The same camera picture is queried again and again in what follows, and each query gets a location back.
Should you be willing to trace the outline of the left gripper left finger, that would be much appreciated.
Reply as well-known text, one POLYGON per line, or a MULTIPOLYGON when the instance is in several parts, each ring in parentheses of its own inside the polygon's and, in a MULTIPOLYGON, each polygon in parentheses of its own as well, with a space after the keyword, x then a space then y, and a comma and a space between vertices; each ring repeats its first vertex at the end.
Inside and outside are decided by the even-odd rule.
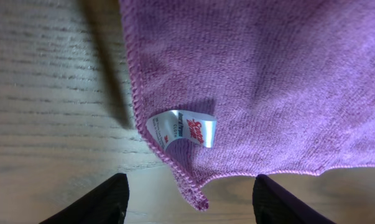
POLYGON ((40 224, 123 224, 128 201, 127 175, 117 173, 40 224))

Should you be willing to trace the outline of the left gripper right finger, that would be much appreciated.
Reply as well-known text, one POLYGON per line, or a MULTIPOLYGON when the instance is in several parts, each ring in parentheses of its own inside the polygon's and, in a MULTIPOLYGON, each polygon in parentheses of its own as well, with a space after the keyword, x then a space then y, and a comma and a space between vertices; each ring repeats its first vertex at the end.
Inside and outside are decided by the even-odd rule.
POLYGON ((256 177, 252 205, 257 224, 334 224, 270 177, 256 177))

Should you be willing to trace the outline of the purple microfiber cloth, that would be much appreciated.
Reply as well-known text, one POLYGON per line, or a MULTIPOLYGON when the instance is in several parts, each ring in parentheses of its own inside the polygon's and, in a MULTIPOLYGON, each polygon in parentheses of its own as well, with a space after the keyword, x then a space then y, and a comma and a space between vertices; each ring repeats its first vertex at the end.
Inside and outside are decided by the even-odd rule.
POLYGON ((184 199, 375 167, 375 0, 121 1, 139 134, 184 199))

